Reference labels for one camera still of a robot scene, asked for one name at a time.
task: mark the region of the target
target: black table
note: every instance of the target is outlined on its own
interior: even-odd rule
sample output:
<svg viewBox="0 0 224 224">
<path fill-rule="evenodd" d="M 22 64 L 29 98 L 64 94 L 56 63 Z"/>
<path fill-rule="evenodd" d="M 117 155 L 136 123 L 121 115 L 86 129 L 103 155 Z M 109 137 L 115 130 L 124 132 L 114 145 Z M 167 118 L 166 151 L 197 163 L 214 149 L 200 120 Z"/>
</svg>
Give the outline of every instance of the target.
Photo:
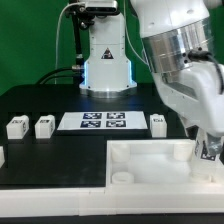
<svg viewBox="0 0 224 224">
<path fill-rule="evenodd" d="M 73 85 L 17 86 L 0 97 L 0 145 L 6 162 L 0 189 L 104 187 L 107 140 L 151 139 L 150 130 L 55 131 L 50 140 L 36 140 L 34 125 L 52 114 L 56 128 L 65 112 L 143 111 L 149 127 L 152 114 L 162 114 L 168 138 L 185 138 L 177 114 L 160 100 L 154 84 L 138 85 L 137 94 L 96 99 L 79 94 Z M 30 130 L 23 140 L 7 140 L 6 125 L 27 115 Z M 0 219 L 0 223 L 214 223 L 223 215 L 140 215 Z"/>
</svg>

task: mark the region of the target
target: green backdrop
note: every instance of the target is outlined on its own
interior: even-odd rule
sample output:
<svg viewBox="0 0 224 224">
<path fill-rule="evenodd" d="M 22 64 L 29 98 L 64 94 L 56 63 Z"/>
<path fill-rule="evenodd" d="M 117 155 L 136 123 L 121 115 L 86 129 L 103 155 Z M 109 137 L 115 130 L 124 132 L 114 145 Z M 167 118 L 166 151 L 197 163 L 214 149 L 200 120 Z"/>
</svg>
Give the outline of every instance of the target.
<svg viewBox="0 0 224 224">
<path fill-rule="evenodd" d="M 59 14 L 68 0 L 0 0 L 0 95 L 15 85 L 33 84 L 54 69 L 55 36 Z M 123 10 L 123 0 L 118 1 Z M 138 21 L 127 15 L 130 37 L 141 54 Z M 224 63 L 224 8 L 211 11 L 217 59 Z M 82 32 L 85 58 L 88 58 L 88 32 Z M 126 47 L 134 62 L 138 83 L 152 82 L 147 66 Z M 70 66 L 75 61 L 73 30 L 70 19 L 63 19 L 60 39 L 60 64 Z"/>
</svg>

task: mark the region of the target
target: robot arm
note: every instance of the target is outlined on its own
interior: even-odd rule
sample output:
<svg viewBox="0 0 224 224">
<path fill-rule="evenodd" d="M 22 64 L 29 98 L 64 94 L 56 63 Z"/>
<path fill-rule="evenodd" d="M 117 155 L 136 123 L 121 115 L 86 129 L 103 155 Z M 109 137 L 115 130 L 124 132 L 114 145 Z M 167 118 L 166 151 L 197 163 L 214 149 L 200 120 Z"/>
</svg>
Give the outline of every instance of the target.
<svg viewBox="0 0 224 224">
<path fill-rule="evenodd" d="M 210 155 L 222 152 L 224 77 L 211 62 L 195 62 L 192 52 L 212 52 L 209 8 L 223 1 L 130 0 L 140 21 L 146 58 L 163 102 L 186 128 L 199 127 Z"/>
</svg>

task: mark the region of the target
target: blue light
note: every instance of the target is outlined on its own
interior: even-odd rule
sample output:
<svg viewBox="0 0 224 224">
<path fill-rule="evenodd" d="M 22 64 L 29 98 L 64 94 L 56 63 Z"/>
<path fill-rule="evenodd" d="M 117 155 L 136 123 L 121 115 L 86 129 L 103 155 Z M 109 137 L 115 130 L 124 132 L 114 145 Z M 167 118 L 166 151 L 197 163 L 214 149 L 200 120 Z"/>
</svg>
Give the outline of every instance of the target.
<svg viewBox="0 0 224 224">
<path fill-rule="evenodd" d="M 129 62 L 129 79 L 130 79 L 130 83 L 133 84 L 134 81 L 132 79 L 132 62 Z"/>
<path fill-rule="evenodd" d="M 87 62 L 84 63 L 84 85 L 87 85 L 87 77 L 88 76 L 88 71 L 87 71 Z"/>
</svg>

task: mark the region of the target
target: printed marker sheet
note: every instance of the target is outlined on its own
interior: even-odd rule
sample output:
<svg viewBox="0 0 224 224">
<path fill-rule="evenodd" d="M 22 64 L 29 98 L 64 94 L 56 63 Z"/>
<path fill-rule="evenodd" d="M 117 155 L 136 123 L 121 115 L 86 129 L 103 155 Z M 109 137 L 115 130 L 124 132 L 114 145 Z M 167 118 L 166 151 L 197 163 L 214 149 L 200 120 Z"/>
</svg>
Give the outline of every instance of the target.
<svg viewBox="0 0 224 224">
<path fill-rule="evenodd" d="M 65 113 L 58 127 L 63 130 L 148 129 L 143 112 Z"/>
</svg>

